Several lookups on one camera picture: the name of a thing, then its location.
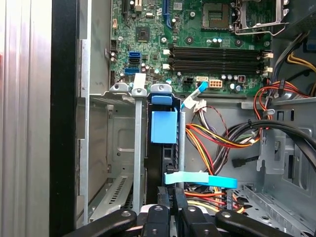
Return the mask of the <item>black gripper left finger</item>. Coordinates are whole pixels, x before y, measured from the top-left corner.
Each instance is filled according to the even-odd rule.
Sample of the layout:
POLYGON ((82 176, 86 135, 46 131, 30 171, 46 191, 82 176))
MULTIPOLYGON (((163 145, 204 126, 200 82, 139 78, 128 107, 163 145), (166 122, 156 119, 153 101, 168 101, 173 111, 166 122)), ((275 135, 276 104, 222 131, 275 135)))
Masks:
POLYGON ((143 206, 141 212, 116 210, 82 226, 67 237, 168 237, 170 205, 166 187, 158 187, 158 203, 143 206))

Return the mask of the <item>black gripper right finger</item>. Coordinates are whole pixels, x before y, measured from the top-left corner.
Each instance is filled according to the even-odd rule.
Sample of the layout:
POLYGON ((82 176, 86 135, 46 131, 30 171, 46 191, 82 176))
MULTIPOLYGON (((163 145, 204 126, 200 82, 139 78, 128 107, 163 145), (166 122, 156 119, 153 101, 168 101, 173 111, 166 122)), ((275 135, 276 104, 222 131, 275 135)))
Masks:
POLYGON ((281 230, 245 215, 229 191, 196 193, 174 189, 179 237, 285 237, 281 230))

